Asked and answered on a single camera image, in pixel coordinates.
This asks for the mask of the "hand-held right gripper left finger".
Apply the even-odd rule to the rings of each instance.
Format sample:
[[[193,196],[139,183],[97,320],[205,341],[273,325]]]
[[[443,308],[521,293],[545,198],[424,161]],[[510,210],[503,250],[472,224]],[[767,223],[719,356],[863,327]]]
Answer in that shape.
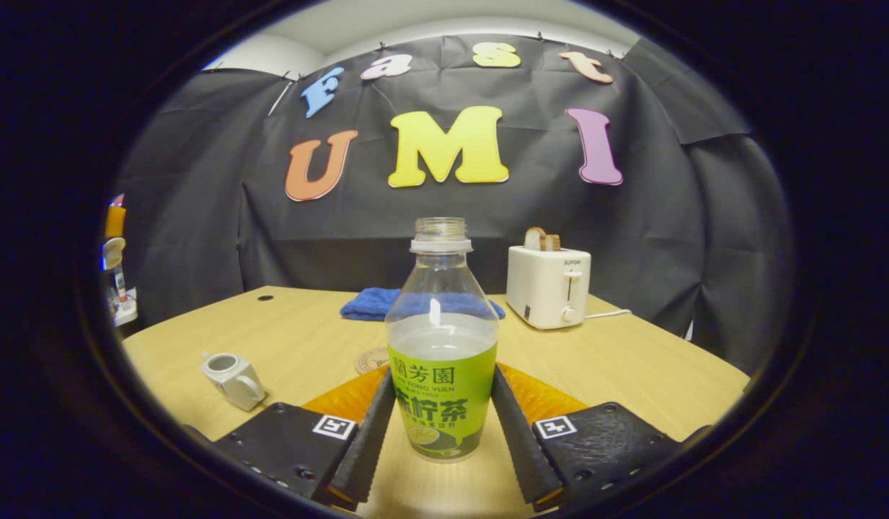
[[[371,493],[394,400],[382,365],[302,407],[271,404],[213,445],[285,492],[356,510]]]

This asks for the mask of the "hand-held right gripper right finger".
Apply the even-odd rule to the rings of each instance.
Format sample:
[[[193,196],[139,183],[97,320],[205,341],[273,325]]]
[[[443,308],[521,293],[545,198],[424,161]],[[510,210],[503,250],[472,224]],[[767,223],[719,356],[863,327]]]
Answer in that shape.
[[[622,489],[684,447],[620,403],[584,404],[504,363],[491,397],[524,502],[537,512]]]

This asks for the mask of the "round wooden coaster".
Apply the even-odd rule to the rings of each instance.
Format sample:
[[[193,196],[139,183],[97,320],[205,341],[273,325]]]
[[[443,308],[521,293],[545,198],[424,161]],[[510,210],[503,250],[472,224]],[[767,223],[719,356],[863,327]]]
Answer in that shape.
[[[388,349],[384,347],[366,350],[355,359],[355,370],[359,375],[384,367],[389,362]]]

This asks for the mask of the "green label water bottle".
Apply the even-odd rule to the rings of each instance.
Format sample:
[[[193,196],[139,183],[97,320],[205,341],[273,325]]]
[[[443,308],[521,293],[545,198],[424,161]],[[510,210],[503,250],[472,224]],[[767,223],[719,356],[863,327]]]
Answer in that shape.
[[[417,220],[410,249],[415,266],[385,316],[389,371],[412,450],[458,463],[482,437],[499,314],[469,269],[464,219]]]

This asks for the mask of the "white floral teacup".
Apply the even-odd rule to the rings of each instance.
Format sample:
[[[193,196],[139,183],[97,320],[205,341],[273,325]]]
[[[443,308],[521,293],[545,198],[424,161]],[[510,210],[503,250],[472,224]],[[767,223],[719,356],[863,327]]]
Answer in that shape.
[[[203,375],[229,403],[248,412],[264,401],[266,391],[246,358],[232,352],[216,355],[203,352],[201,355],[204,359],[200,366]]]

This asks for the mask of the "blue towel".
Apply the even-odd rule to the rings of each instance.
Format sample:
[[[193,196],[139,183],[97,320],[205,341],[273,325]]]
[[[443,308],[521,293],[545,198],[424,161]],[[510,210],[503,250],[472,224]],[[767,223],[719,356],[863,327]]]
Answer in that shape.
[[[488,299],[483,303],[476,293],[440,292],[401,294],[400,289],[368,287],[340,309],[344,319],[354,321],[400,321],[409,316],[442,313],[465,314],[480,319],[504,319],[504,310]]]

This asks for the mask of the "white toaster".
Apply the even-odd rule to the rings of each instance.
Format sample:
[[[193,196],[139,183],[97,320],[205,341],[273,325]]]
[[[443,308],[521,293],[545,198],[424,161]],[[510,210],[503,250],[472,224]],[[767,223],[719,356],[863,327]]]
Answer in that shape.
[[[560,329],[585,319],[592,256],[585,251],[509,249],[506,300],[537,329]]]

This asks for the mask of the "toast slice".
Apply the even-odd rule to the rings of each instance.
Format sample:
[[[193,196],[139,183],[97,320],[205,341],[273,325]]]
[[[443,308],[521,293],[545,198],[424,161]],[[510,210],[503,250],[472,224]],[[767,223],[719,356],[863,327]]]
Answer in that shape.
[[[524,234],[523,246],[533,251],[560,251],[562,241],[557,234],[548,234],[539,227],[530,227]]]

